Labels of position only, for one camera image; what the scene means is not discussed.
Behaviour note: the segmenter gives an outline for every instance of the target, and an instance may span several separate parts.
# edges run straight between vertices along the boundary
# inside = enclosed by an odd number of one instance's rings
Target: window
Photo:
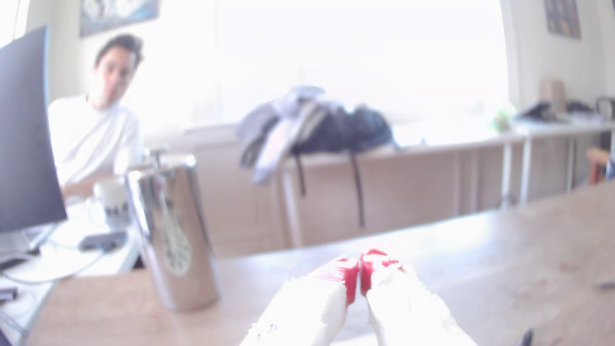
[[[475,116],[508,101],[497,0],[220,1],[221,118],[295,84],[395,123]]]
[[[0,47],[23,36],[30,0],[0,0]]]

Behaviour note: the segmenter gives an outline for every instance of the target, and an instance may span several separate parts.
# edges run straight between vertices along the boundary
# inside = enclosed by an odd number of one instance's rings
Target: white mug
[[[124,187],[124,177],[114,177],[94,184],[92,202],[99,204],[105,217],[105,223],[112,230],[130,226],[132,217],[128,206],[128,194]],[[96,222],[92,215],[90,205],[90,218]]]

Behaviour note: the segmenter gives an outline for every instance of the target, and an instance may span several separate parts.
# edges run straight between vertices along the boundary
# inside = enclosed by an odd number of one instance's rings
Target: wall
[[[26,18],[26,32],[50,25],[54,19],[56,0],[30,0]]]
[[[145,60],[125,97],[138,116],[169,127],[215,118],[213,3],[161,1],[159,18],[79,37],[80,0],[57,1],[51,35],[50,98],[85,93],[95,56],[120,33],[145,42]]]
[[[601,26],[601,17],[604,12],[613,13],[613,9],[602,10],[610,0],[577,0],[581,40],[547,31],[542,0],[502,1],[507,2],[503,8],[510,11],[514,25],[516,52],[513,57],[516,55],[518,59],[519,104],[527,107],[537,102],[541,82],[557,78],[565,83],[569,98],[593,105],[606,91],[605,61],[610,60],[605,60],[603,32],[606,30]]]
[[[612,0],[596,0],[605,50],[606,91],[615,95],[615,9]]]

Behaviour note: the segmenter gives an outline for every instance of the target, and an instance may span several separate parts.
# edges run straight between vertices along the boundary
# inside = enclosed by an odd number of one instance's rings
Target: chair
[[[585,155],[589,161],[589,185],[596,185],[604,181],[603,168],[609,163],[611,154],[604,149],[591,148]]]

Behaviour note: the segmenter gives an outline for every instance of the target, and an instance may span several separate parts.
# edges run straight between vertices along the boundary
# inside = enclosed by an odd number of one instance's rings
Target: man
[[[62,195],[90,196],[92,186],[143,160],[143,138],[134,114],[119,101],[130,86],[142,41],[124,34],[99,51],[87,94],[54,101],[49,127]]]

